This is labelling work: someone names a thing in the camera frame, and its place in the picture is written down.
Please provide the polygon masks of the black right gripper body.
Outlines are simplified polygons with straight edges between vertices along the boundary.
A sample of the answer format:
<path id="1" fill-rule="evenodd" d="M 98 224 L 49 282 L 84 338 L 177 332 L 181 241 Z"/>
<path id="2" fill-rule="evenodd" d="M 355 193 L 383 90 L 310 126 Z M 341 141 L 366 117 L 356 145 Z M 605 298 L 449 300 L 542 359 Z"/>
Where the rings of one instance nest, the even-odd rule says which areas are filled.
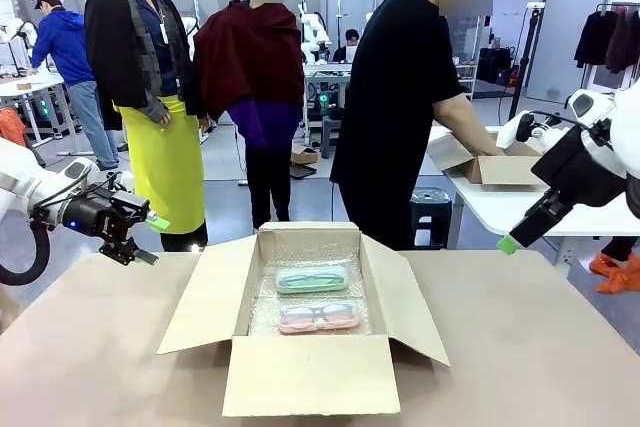
<path id="1" fill-rule="evenodd" d="M 592 128 L 572 127 L 533 165 L 531 172 L 549 188 L 535 206 L 605 206 L 626 190 L 626 175 L 620 177 L 602 166 L 589 153 L 582 134 L 592 140 L 602 153 L 613 153 L 605 145 L 610 140 L 611 121 L 597 121 Z"/>

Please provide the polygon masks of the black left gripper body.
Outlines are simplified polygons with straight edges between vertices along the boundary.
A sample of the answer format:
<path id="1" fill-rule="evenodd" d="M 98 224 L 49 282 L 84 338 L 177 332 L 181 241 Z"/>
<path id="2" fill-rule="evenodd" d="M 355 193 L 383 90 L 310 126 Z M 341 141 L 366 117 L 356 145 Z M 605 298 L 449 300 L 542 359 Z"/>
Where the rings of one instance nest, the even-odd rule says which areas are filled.
<path id="1" fill-rule="evenodd" d="M 95 190 L 71 199 L 62 214 L 62 225 L 107 245 L 124 246 L 128 231 L 147 220 L 150 202 L 126 191 Z"/>

